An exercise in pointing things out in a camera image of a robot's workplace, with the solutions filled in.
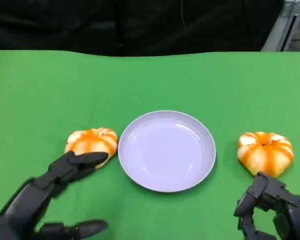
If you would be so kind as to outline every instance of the black curtain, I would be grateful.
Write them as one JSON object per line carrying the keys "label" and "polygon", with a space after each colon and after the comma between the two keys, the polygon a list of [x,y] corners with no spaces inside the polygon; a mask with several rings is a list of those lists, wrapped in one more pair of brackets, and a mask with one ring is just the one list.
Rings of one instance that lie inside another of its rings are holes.
{"label": "black curtain", "polygon": [[0,0],[0,49],[104,56],[260,51],[283,0]]}

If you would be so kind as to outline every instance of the green table surface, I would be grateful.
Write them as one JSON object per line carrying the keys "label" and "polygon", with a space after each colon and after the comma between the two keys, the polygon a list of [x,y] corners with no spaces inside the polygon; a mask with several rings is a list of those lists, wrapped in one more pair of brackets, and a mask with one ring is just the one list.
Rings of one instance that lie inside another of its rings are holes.
{"label": "green table surface", "polygon": [[[206,53],[112,58],[62,51],[0,51],[0,209],[30,176],[44,173],[75,130],[108,127],[120,136],[138,116],[185,112],[212,133],[215,166],[179,193],[135,184],[118,157],[53,200],[45,222],[105,219],[91,239],[238,239],[236,201],[253,181],[237,159],[244,132],[275,132],[294,147],[279,178],[300,195],[300,53]],[[257,228],[276,234],[272,212]]]}

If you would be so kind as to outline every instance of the pumpkin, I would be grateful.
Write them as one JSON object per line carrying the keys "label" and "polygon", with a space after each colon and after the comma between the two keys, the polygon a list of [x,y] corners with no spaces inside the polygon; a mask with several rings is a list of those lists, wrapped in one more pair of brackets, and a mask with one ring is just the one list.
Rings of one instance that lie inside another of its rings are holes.
{"label": "pumpkin", "polygon": [[64,152],[73,151],[75,155],[93,152],[108,153],[106,161],[95,166],[101,168],[116,153],[117,146],[118,137],[113,130],[103,127],[92,128],[71,133]]}
{"label": "pumpkin", "polygon": [[246,132],[241,135],[237,155],[252,175],[261,171],[275,178],[294,160],[293,147],[287,138],[265,132]]}

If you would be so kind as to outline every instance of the metal frame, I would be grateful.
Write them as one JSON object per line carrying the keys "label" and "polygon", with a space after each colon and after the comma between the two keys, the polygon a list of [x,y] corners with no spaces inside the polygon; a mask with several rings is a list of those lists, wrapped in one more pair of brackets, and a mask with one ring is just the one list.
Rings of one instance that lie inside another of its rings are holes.
{"label": "metal frame", "polygon": [[300,22],[300,0],[284,0],[284,7],[262,48],[262,52],[283,52]]}

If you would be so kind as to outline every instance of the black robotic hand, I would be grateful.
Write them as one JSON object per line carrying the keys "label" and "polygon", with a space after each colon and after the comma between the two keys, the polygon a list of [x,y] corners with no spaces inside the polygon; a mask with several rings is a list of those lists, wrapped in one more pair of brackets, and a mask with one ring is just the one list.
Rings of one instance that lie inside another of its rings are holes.
{"label": "black robotic hand", "polygon": [[274,210],[275,229],[282,240],[300,240],[300,196],[286,190],[286,185],[262,172],[237,202],[234,212],[239,217],[238,229],[245,240],[276,240],[276,237],[256,230],[254,208]]}
{"label": "black robotic hand", "polygon": [[71,227],[48,223],[35,232],[51,198],[58,197],[69,183],[92,174],[95,166],[107,158],[105,152],[75,156],[69,151],[53,162],[45,174],[26,181],[0,212],[0,240],[79,240],[106,229],[107,222],[91,220]]}

